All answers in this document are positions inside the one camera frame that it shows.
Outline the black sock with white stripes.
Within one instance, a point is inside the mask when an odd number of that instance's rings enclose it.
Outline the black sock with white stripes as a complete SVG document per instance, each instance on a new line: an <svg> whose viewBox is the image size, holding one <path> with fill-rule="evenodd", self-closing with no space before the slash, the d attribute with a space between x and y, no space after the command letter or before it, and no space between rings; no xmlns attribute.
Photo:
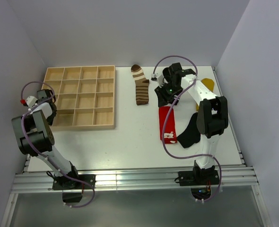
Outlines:
<svg viewBox="0 0 279 227"><path fill-rule="evenodd" d="M182 92L180 91L169 91L164 87L155 88L155 93L157 95L158 107L163 107L168 104L172 104L173 101L177 98L177 96Z"/></svg>

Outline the red sock with white bear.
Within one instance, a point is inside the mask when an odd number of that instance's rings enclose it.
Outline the red sock with white bear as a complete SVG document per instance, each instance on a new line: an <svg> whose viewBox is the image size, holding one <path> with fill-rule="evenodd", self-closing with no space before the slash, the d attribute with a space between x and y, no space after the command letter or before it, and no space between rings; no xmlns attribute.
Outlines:
<svg viewBox="0 0 279 227"><path fill-rule="evenodd" d="M169 114L166 122L165 132L163 133L163 127L169 110L170 106L163 106L160 107L158 110L160 140L163 139L164 135L165 144L176 144L177 136L175 131L175 119L173 110Z"/></svg>

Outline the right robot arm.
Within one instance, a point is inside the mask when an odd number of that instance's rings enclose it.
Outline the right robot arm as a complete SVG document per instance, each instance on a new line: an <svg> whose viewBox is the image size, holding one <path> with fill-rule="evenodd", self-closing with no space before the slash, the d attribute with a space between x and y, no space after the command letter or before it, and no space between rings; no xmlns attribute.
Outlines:
<svg viewBox="0 0 279 227"><path fill-rule="evenodd" d="M190 141L194 135L200 137L200 147L195 158L193 180L204 184L209 179L210 171L218 163L215 158L220 136L228 127L227 99L214 94L202 81L197 79L198 70L183 69L180 63L173 63L163 69L158 77L158 106L170 106L163 123L161 135L164 136L167 121L178 99L184 93L189 93L198 105L198 110L192 116L190 131L184 131L180 137Z"/></svg>

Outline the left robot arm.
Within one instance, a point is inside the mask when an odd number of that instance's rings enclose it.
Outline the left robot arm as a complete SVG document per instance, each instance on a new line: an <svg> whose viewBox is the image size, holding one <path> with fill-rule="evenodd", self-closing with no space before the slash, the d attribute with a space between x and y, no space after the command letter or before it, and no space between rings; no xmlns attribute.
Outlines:
<svg viewBox="0 0 279 227"><path fill-rule="evenodd" d="M11 120L18 147L22 154L29 154L44 161L53 174L47 171L47 175L53 178L61 187L67 186L75 189L80 184L80 176L75 166L66 160L56 149L55 139L50 126L57 113L56 98L52 97L50 89L37 91L38 97L30 96L22 103L30 109L39 104L27 116L18 116Z"/></svg>

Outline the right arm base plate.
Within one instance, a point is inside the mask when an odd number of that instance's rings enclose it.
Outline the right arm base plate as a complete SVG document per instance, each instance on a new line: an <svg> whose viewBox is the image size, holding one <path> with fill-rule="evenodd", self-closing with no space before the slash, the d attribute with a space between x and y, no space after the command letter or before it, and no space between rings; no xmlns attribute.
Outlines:
<svg viewBox="0 0 279 227"><path fill-rule="evenodd" d="M199 168L194 168L191 171L180 171L174 180L180 186L218 185L219 181L217 170L200 170Z"/></svg>

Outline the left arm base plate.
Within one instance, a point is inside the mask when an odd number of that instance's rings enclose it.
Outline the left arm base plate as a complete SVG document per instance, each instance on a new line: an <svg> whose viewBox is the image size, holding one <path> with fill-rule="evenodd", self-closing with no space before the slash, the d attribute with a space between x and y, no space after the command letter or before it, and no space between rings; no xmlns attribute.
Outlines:
<svg viewBox="0 0 279 227"><path fill-rule="evenodd" d="M82 182L70 180L65 176L55 177L53 181L52 189L55 191L92 189L95 186L96 175L94 174L79 175L78 179Z"/></svg>

